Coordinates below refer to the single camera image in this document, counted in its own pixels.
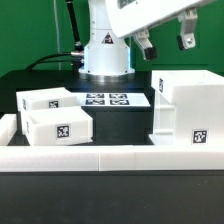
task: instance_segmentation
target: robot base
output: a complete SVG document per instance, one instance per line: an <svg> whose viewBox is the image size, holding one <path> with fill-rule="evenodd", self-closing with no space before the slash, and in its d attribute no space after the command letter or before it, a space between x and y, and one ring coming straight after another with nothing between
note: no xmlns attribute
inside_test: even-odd
<svg viewBox="0 0 224 224"><path fill-rule="evenodd" d="M117 76L104 76L104 75L92 75L92 74L85 74L79 73L80 79L96 81L96 82L123 82L132 80L135 78L135 73L127 73L124 75L117 75Z"/></svg>

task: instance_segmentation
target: white foam block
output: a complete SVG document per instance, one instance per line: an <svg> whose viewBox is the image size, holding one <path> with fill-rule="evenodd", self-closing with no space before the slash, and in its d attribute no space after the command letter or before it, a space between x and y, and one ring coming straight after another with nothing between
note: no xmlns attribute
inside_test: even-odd
<svg viewBox="0 0 224 224"><path fill-rule="evenodd" d="M16 131L16 114L5 114L0 120L0 145L8 145Z"/></svg>
<svg viewBox="0 0 224 224"><path fill-rule="evenodd" d="M81 107L22 111L30 145L73 145L92 142L93 120Z"/></svg>
<svg viewBox="0 0 224 224"><path fill-rule="evenodd" d="M0 172L98 171L98 158L87 147L0 147Z"/></svg>
<svg viewBox="0 0 224 224"><path fill-rule="evenodd" d="M206 70L153 71L156 145L223 145L224 78Z"/></svg>
<svg viewBox="0 0 224 224"><path fill-rule="evenodd" d="M39 110L48 108L76 106L74 94L65 88L41 89L17 92L17 109Z"/></svg>
<svg viewBox="0 0 224 224"><path fill-rule="evenodd" d="M0 147L0 172L224 170L223 146Z"/></svg>

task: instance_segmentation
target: cable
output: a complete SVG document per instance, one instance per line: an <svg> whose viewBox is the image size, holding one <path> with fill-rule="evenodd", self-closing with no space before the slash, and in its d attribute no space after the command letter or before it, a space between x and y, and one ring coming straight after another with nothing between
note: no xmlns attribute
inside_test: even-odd
<svg viewBox="0 0 224 224"><path fill-rule="evenodd" d="M72 31L73 31L73 38L74 38L74 43L75 43L75 50L77 51L83 51L83 46L79 37L79 32L78 32L78 25L76 22L76 17L75 17L75 11L73 7L73 0L65 0L67 3L67 8L70 16L70 21L71 21L71 26L72 26Z"/></svg>
<svg viewBox="0 0 224 224"><path fill-rule="evenodd" d="M59 54L51 54L45 57L42 57L35 61L34 63L28 65L25 69L31 71L33 67L35 67L37 64L40 64L44 62L45 60L51 59L51 58L57 58L57 57L64 57L64 56L71 56L70 52L65 52L65 53L59 53Z"/></svg>
<svg viewBox="0 0 224 224"><path fill-rule="evenodd" d="M73 62L74 60L53 60L53 61L39 61L29 65L26 69L32 71L33 68L38 64L46 64L46 63L62 63L62 62Z"/></svg>
<svg viewBox="0 0 224 224"><path fill-rule="evenodd" d="M58 53L61 53L61 41L60 41L60 29L58 22L58 9L57 9L57 0L54 0L54 19L55 19L55 27L56 27L56 36L57 36L57 49ZM61 70L61 63L58 64L59 70Z"/></svg>

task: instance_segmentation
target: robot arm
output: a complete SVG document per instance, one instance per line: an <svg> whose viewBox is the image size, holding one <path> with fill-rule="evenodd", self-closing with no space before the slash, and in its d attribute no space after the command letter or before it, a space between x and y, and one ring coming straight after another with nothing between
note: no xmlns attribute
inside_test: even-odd
<svg viewBox="0 0 224 224"><path fill-rule="evenodd" d="M146 60L156 57L148 40L152 29L178 17L182 23L178 44L181 50L195 46L196 8L215 0L105 0L111 27L118 38L133 36Z"/></svg>

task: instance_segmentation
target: white box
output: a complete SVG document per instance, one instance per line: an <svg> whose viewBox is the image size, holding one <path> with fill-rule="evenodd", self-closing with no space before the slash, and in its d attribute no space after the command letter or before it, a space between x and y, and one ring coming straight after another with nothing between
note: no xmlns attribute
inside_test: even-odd
<svg viewBox="0 0 224 224"><path fill-rule="evenodd" d="M40 110L77 106L77 97L65 88L17 92L17 109Z"/></svg>
<svg viewBox="0 0 224 224"><path fill-rule="evenodd" d="M205 70L153 71L156 145L224 143L224 78Z"/></svg>
<svg viewBox="0 0 224 224"><path fill-rule="evenodd" d="M7 146L16 131L16 114L5 114L0 120L0 146Z"/></svg>
<svg viewBox="0 0 224 224"><path fill-rule="evenodd" d="M93 120L81 107L22 111L22 119L32 146L92 142Z"/></svg>

